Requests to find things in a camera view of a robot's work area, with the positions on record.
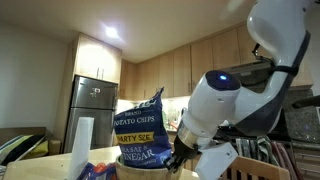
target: chair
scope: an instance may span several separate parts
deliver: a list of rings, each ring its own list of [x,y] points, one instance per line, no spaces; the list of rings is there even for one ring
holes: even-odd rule
[[[197,156],[193,160],[189,160],[185,163],[184,168],[195,171],[195,167],[200,159]],[[289,180],[290,174],[287,169],[274,166],[262,161],[250,159],[242,156],[238,156],[229,168],[222,174],[223,180],[258,180],[258,179],[269,179],[269,180]]]

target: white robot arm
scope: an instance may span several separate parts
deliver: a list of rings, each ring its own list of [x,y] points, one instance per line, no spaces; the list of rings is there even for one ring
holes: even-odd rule
[[[260,94],[242,87],[228,73],[209,71],[203,75],[190,97],[188,110],[182,116],[174,141],[175,152],[165,160],[169,171],[175,172],[187,159],[193,159],[198,151],[203,153],[199,163],[212,163],[215,157],[219,158],[217,154],[222,151],[217,151],[215,147],[208,150],[208,144],[224,120],[250,136],[265,135],[275,127],[284,96],[298,72],[309,44],[310,34],[305,29],[304,17],[312,2],[256,2],[247,19],[247,27],[252,38],[272,55],[275,72]],[[224,148],[228,155],[235,153],[230,147]],[[229,160],[224,157],[226,163],[223,168],[227,168],[235,157],[232,156]],[[218,173],[212,172],[212,168],[209,172],[205,172],[205,168],[199,169],[198,175],[203,179],[212,179],[212,174],[220,175],[223,172],[223,169]]]

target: refrigerator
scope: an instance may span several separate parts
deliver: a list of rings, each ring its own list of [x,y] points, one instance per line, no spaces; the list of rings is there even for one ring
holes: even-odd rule
[[[76,75],[69,109],[64,153],[72,152],[79,117],[93,117],[91,149],[110,147],[118,85]]]

